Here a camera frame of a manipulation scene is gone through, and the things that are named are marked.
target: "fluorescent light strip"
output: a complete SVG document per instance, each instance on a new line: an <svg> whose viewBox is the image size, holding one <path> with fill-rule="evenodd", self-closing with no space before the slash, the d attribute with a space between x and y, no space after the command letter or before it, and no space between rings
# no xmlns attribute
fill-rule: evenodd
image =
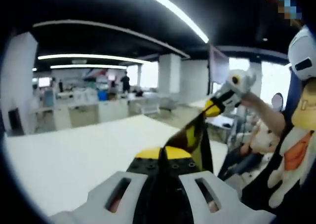
<svg viewBox="0 0 316 224"><path fill-rule="evenodd" d="M127 66L121 65L54 65L51 69L71 69L71 68L98 68L98 69L118 69L126 70Z"/></svg>
<svg viewBox="0 0 316 224"><path fill-rule="evenodd" d="M188 15L185 14L181 9L179 9L174 3L170 2L169 0L156 0L157 2L161 3L175 15L177 15L183 22L185 22L205 43L208 43L209 39L205 35L204 32L192 21Z"/></svg>
<svg viewBox="0 0 316 224"><path fill-rule="evenodd" d="M113 55L57 54L57 55L43 55L43 56L38 57L39 60L56 59L56 58L92 58L92 59L122 60L122 61L128 61L128 62L140 63L140 64L150 63L150 61L146 61L146 60L138 60L138 59L127 58L127 57L113 56Z"/></svg>

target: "monitor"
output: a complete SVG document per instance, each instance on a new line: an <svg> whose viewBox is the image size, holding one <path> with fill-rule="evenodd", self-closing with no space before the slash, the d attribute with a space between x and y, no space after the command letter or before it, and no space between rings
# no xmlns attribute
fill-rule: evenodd
<svg viewBox="0 0 316 224"><path fill-rule="evenodd" d="M50 86L50 77L39 78L39 87L49 87L49 86Z"/></svg>
<svg viewBox="0 0 316 224"><path fill-rule="evenodd" d="M109 81L115 81L116 76L115 75L108 75L108 80Z"/></svg>
<svg viewBox="0 0 316 224"><path fill-rule="evenodd" d="M210 46L210 79L223 84L229 74L229 58L214 46Z"/></svg>

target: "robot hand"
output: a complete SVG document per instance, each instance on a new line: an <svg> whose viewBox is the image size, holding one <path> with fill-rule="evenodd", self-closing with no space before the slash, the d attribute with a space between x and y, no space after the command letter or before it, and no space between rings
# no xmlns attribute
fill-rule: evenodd
<svg viewBox="0 0 316 224"><path fill-rule="evenodd" d="M216 117L234 110L255 81L256 75L252 71L231 70L223 86L207 100L203 110L206 117Z"/></svg>

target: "blue bin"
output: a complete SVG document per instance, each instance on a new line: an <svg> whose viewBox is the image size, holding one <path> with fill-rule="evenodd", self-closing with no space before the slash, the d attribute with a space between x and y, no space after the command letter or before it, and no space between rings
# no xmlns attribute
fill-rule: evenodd
<svg viewBox="0 0 316 224"><path fill-rule="evenodd" d="M47 90L44 92L44 106L45 107L54 106L54 93L52 90Z"/></svg>
<svg viewBox="0 0 316 224"><path fill-rule="evenodd" d="M98 91L99 101L106 101L108 99L108 94L106 91Z"/></svg>

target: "white helmet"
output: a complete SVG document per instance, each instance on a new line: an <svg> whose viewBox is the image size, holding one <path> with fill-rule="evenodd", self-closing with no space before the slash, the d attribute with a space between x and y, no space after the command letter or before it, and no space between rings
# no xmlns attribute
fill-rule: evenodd
<svg viewBox="0 0 316 224"><path fill-rule="evenodd" d="M316 77L316 41L307 27L295 35L287 55L293 72L300 80Z"/></svg>

